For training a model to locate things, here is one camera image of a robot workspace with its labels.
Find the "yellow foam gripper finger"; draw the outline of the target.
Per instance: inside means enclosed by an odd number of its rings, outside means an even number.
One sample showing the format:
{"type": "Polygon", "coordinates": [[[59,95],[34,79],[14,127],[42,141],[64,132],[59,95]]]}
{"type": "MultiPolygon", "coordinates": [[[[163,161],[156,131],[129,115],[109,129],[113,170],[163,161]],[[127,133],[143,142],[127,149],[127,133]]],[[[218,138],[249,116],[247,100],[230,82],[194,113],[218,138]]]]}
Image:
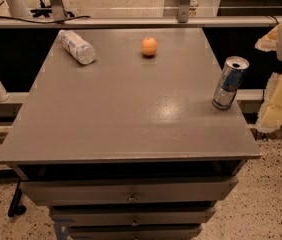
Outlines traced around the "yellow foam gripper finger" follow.
{"type": "Polygon", "coordinates": [[[279,29],[280,24],[272,28],[266,35],[256,42],[255,48],[264,52],[275,51],[277,48],[279,29]]]}
{"type": "Polygon", "coordinates": [[[269,78],[255,128],[261,133],[272,133],[282,126],[282,74],[269,78]]]}

